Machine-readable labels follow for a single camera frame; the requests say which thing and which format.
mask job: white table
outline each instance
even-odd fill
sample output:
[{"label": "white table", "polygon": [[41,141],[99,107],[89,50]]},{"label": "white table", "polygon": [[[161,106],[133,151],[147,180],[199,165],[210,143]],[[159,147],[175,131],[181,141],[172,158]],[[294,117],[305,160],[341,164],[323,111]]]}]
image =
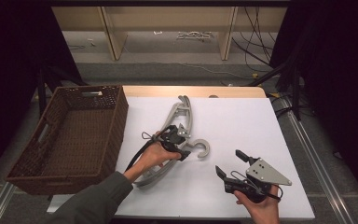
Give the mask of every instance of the white table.
[{"label": "white table", "polygon": [[[142,132],[161,128],[176,97],[130,97],[124,141],[117,170],[124,172],[133,155],[145,141]],[[117,217],[241,219],[249,217],[236,198],[224,191],[223,181],[215,173],[218,165],[228,175],[236,170],[244,174],[249,163],[235,156],[240,149],[252,157],[261,157],[289,178],[293,185],[282,186],[280,218],[313,219],[309,200],[298,177],[282,131],[267,98],[190,97],[193,109],[192,138],[206,139],[211,153],[197,158],[194,150],[152,187],[134,188],[117,210]],[[70,196],[53,197],[48,212],[53,212]]]}]

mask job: sleeve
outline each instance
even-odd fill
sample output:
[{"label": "sleeve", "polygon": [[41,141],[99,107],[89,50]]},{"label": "sleeve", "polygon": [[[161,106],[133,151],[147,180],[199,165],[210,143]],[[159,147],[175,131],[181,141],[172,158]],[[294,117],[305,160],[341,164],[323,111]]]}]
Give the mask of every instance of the sleeve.
[{"label": "sleeve", "polygon": [[132,189],[131,182],[115,172],[100,184],[74,195],[46,223],[109,223]]}]

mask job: wicker basket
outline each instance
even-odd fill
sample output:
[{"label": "wicker basket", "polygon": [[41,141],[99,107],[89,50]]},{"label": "wicker basket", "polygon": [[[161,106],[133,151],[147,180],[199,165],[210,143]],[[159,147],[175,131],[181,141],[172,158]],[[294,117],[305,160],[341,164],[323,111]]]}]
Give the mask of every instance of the wicker basket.
[{"label": "wicker basket", "polygon": [[128,103],[121,86],[57,88],[7,176],[29,194],[72,194],[115,171]]}]

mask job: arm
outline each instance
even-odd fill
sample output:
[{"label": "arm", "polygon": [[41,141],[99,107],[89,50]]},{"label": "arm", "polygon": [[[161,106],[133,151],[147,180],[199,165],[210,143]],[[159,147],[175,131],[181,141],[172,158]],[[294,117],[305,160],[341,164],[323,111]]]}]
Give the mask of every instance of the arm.
[{"label": "arm", "polygon": [[124,174],[114,172],[100,184],[83,189],[51,215],[47,223],[108,223],[132,191],[131,183],[151,167],[180,157],[154,143]]},{"label": "arm", "polygon": [[[272,185],[269,193],[278,195],[278,187]],[[237,204],[243,204],[246,207],[256,224],[277,224],[280,222],[277,200],[267,197],[261,203],[253,203],[245,194],[237,190],[234,191],[234,195],[238,199]]]}]

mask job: human hand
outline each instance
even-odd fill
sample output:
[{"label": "human hand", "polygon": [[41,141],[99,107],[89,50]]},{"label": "human hand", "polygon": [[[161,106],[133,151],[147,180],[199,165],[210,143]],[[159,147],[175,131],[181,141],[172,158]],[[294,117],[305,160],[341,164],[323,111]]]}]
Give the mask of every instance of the human hand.
[{"label": "human hand", "polygon": [[124,173],[124,176],[130,182],[134,182],[140,175],[153,166],[160,165],[168,160],[178,160],[180,158],[180,153],[169,152],[162,147],[160,142],[155,142],[144,151],[139,160]]},{"label": "human hand", "polygon": [[[278,187],[272,185],[269,193],[278,195]],[[279,223],[278,201],[276,199],[267,197],[261,203],[253,203],[240,191],[235,190],[234,195],[238,199],[237,204],[243,204],[246,207],[256,224]]]}]

